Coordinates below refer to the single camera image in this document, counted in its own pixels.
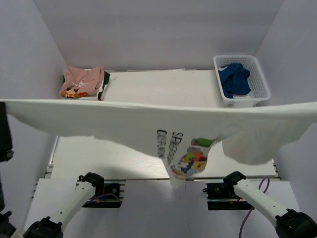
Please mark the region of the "white SpongeBob print t-shirt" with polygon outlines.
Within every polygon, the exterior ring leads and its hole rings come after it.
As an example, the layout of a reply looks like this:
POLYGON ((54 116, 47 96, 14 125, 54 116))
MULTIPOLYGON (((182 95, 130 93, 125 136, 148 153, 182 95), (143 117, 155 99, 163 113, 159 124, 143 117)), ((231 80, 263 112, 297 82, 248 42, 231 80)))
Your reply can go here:
POLYGON ((173 185, 202 172, 218 143, 238 163, 260 165, 317 120, 315 102, 237 109, 90 100, 2 102, 9 115, 35 129, 63 137, 95 137, 160 158, 173 185))

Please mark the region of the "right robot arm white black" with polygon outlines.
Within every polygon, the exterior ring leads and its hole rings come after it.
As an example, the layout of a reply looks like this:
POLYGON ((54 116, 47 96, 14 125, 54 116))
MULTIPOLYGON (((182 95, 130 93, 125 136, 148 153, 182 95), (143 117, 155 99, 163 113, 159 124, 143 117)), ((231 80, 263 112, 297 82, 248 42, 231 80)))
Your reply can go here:
POLYGON ((317 236, 316 222, 303 212, 287 208, 269 196, 235 171, 224 179, 224 193, 231 198, 236 196, 246 200, 258 210, 275 228, 280 238, 315 238, 317 236))

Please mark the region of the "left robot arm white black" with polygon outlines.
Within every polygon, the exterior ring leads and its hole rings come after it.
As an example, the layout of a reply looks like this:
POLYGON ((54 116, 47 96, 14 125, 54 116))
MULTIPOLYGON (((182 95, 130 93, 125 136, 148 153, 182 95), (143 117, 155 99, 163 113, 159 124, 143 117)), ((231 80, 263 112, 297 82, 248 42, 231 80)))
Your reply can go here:
MULTIPOLYGON (((5 103, 0 104, 0 161, 7 162, 13 157, 12 138, 7 119, 5 103)), ((61 238, 67 225, 81 209, 81 207, 94 197, 99 198, 104 194, 104 178, 89 172, 79 177, 79 184, 67 202, 51 216, 34 222, 24 234, 21 234, 9 222, 11 212, 0 215, 0 236, 2 238, 61 238)))

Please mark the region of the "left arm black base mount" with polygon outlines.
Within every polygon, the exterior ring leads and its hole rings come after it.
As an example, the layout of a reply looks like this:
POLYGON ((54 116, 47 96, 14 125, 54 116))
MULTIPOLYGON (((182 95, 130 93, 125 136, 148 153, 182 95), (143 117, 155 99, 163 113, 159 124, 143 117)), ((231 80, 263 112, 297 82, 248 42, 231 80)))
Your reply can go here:
POLYGON ((124 196, 125 182, 125 180, 106 180, 103 191, 88 199, 82 208, 120 208, 124 196))

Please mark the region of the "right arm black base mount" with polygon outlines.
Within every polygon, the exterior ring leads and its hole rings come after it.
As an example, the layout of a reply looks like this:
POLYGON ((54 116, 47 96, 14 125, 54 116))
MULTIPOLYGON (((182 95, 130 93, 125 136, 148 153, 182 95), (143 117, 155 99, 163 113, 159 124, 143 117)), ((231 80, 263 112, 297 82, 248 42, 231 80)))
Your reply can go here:
POLYGON ((207 183, 202 192, 207 196, 209 211, 249 210, 251 205, 234 193, 224 183, 207 183))

